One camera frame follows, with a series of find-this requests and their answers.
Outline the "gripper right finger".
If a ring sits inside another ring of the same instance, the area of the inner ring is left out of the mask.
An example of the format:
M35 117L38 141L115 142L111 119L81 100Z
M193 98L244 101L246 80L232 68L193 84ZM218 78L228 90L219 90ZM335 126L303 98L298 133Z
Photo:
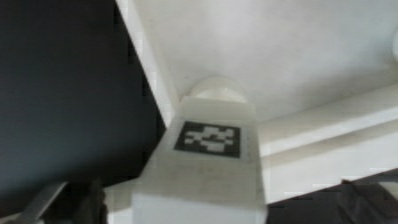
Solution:
M398 224L398 168L271 203L266 224Z

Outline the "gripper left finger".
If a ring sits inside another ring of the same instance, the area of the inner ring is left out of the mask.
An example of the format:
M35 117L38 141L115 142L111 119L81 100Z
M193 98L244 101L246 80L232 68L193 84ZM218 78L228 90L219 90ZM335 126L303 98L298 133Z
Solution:
M4 224L108 224L106 216L100 181L54 182Z

